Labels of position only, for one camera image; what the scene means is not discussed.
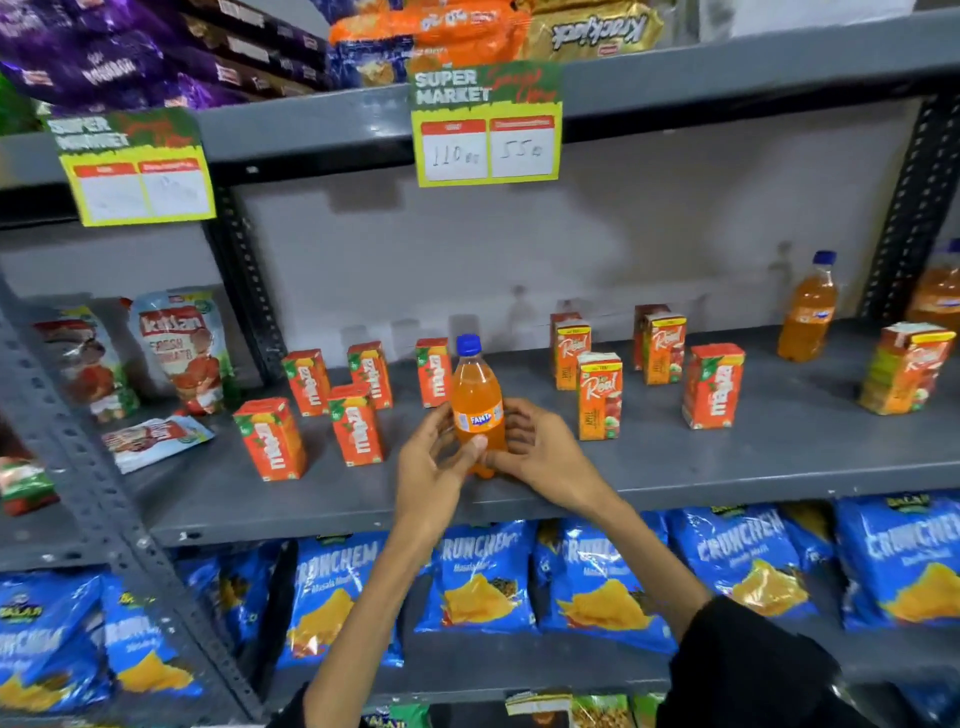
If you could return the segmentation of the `row of blue chip packets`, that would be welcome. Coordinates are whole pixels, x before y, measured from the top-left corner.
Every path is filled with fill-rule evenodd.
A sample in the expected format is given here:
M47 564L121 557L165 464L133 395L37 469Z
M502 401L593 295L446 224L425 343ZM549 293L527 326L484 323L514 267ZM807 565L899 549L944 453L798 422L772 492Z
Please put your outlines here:
M632 489L642 519L714 593L809 637L846 682L960 681L960 617L919 617L960 594L960 506L947 489L866 480L750 480ZM382 551L393 497L376 482L201 486L160 505L150 535L221 553L222 615L241 669L280 708L330 651ZM527 489L467 489L393 627L375 706L482 702L541 689L601 694L668 684L666 620L613 543Z

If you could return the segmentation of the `person's right hand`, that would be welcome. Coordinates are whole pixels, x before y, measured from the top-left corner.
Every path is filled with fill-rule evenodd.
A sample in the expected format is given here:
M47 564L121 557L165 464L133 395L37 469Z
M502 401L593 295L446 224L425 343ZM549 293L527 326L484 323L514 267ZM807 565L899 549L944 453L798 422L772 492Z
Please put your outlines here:
M550 503L586 518L588 498L613 490L569 426L559 414L525 398L507 397L504 406L508 450L486 454L533 454L544 466L544 477L526 485Z

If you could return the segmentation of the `orange soda bottle blue cap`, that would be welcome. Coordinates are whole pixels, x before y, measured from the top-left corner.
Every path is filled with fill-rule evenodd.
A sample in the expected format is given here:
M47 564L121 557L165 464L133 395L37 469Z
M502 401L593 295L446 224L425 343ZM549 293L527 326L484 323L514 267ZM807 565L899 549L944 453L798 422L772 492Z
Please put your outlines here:
M781 327L776 354L788 361L812 361L822 353L838 306L834 250L817 250L811 272L798 284Z
M905 320L931 324L960 336L960 237L935 252L920 275Z
M456 340L458 365L453 374L450 404L460 444L486 437L488 452L507 452L505 407L497 376L483 356L479 335Z

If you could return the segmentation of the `orange yellow juice carton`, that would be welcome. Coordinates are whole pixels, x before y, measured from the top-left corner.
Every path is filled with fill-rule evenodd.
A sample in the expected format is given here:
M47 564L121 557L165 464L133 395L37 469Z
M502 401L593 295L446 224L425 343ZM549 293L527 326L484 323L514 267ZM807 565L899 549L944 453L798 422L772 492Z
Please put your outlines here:
M880 416L924 409L955 338L955 331L935 323L901 321L885 326L858 405Z

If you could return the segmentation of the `tomato ketchup pouch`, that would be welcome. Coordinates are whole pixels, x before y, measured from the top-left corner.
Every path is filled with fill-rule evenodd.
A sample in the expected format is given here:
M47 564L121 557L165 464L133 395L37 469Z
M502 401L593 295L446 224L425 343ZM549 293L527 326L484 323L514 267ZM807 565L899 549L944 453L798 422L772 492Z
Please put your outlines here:
M150 418L102 434L102 442L123 475L143 470L210 442L214 432L185 415Z
M182 287L143 294L126 306L128 326L193 416L232 407L238 386L213 292Z
M88 304L47 309L32 326L56 358L69 393L95 421L124 420L139 409L111 335Z

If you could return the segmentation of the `red green sauce packet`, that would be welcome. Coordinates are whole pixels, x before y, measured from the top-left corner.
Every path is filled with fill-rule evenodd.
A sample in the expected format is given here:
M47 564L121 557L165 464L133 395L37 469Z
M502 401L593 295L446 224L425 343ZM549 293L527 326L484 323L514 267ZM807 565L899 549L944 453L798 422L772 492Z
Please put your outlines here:
M0 456L0 506L7 516L20 517L59 502L54 483L37 461Z

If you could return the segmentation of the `red mango juice carton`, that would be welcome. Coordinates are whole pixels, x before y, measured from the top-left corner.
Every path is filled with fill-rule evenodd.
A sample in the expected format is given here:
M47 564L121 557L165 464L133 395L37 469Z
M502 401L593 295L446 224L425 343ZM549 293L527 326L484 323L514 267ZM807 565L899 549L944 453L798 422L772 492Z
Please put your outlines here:
M296 418L291 401L284 396L249 399L234 412L260 480L299 480L306 473L307 453Z
M328 395L332 429L347 467L384 461L377 409L364 383L333 386Z
M392 409L394 396L381 341L351 345L346 359L354 383L366 386L373 406L377 410Z
M681 414L692 431L734 426L746 353L733 343L690 346Z
M282 358L291 393L302 417L330 414L330 378L319 347L294 350Z
M450 399L452 367L449 339L420 338L414 347L421 403L440 407Z

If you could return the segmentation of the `person's left hand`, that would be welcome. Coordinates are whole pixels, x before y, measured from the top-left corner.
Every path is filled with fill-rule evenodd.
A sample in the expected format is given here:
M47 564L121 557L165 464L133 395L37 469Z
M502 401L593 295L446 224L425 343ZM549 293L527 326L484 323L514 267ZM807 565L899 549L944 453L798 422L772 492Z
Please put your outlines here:
M450 525L464 484L445 484L445 459L460 447L449 403L432 409L397 460L393 528L431 551Z

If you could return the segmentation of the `pile of purple biscuit packets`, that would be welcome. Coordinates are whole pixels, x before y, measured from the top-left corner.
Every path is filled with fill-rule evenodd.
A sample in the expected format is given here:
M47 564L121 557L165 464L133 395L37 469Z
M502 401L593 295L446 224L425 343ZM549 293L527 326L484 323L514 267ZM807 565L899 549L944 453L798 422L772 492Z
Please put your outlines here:
M48 116L254 99L165 0L0 0L0 78Z

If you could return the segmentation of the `person's right forearm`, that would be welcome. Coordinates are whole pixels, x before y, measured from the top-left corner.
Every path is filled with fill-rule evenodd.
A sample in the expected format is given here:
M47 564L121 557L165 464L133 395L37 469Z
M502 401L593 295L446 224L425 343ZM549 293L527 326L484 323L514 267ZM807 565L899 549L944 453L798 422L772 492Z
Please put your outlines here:
M582 514L616 547L680 644L712 593L615 491L589 496Z

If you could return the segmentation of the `green snack packet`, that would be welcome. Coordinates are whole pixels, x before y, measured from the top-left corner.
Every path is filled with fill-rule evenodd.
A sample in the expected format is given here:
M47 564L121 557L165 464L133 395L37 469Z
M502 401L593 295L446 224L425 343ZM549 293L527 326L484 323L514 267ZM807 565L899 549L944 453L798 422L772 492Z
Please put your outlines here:
M430 706L424 703L366 708L358 728L434 728Z

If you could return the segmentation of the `person's left forearm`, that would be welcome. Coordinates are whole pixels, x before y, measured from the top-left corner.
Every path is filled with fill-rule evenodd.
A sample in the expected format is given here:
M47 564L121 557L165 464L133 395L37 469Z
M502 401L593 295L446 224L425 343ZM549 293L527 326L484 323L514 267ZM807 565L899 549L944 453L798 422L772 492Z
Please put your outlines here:
M302 696L304 728L357 728L403 602L442 530L403 519L390 530L366 586Z

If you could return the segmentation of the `gold cracker packet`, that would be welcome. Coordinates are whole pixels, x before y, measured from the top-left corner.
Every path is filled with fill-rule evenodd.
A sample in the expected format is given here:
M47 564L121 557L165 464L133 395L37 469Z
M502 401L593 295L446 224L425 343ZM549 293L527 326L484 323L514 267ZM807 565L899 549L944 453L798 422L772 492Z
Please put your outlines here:
M665 12L645 0L516 0L529 15L517 60L566 64L643 53L665 30Z

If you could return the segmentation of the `grey metal shelf rack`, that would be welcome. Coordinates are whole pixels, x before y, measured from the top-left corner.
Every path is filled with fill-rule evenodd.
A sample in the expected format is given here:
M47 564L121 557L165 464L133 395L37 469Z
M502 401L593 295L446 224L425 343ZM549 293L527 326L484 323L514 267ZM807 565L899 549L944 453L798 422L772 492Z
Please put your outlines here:
M634 71L631 68L653 70ZM789 373L776 363L772 325L722 330L746 344L746 421L731 434L694 434L667 407L677 395L627 395L627 424L636 426L625 444L612 449L590 445L598 468L625 500L641 510L693 505L734 505L858 497L899 491L934 491L960 486L960 414L934 405L917 424L883 423L854 404L855 365L866 362L867 336L880 322L903 312L933 237L947 217L960 180L960 5L924 10L906 18L822 30L795 30L686 50L654 52L652 59L616 62L628 74L620 86L641 95L623 108L601 104L601 90L588 82L596 70L563 71L571 94L575 143L615 139L630 132L736 122L803 114L870 103L922 98L901 164L894 197L871 258L856 315L841 322L839 342L828 345L825 364L814 373ZM678 80L702 71L700 79ZM643 82L678 80L679 95L643 90ZM309 102L340 118L345 141L316 150L303 147L287 162L308 161L313 152L326 164L297 172L369 171L411 162L410 124L404 92L396 86L345 92L329 101ZM273 313L269 296L254 313L254 251L242 249L247 220L225 188L223 212L205 234L225 278L226 292L239 295L241 325L253 327L257 366L268 388L276 389L282 336L267 330ZM228 222L227 212L238 221ZM212 454L190 455L188 467L163 475L137 476L147 532L158 547L199 548L294 538L342 530L385 528L393 515L394 476L383 466L373 474L348 475L332 454L318 455L305 485L278 499L256 485L253 465L241 463L239 435L215 443ZM854 684L885 680L924 681L960 674L960 626L906 626L847 633L841 625L840 577L821 569L813 577L817 609L800 621L800 633L821 642ZM479 633L416 636L412 622L404 636L405 666L378 677L371 701L401 704L481 703L544 685L628 690L666 685L666 657L597 647L586 637L517 637Z
M171 640L203 688L199 698L119 696L83 720L129 726L263 724L267 710L234 652L177 576L170 551L203 540L199 526L153 531L156 517L186 493L188 470L198 475L197 447L129 476L115 466L101 437L161 416L179 405L157 400L137 418L98 423L72 397L55 351L32 322L41 306L89 303L111 326L114 343L134 358L136 340L119 298L165 288L211 287L224 306L230 352L241 383L266 383L267 345L251 321L225 260L239 261L236 240L248 231L230 189L214 184L220 218L212 223L85 227L68 187L55 142L44 131L0 136L0 415L54 481L72 517L64 530L38 536L31 524L60 515L50 507L12 518L0 533L0 571L62 569L102 563L121 577Z

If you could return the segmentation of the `black sleeve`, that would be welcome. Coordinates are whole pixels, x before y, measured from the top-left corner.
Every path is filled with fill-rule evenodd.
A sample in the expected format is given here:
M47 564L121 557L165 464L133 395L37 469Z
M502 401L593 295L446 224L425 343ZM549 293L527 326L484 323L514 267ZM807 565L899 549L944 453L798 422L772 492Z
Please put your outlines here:
M726 597L696 613L669 669L655 728L878 728L834 691L829 652Z

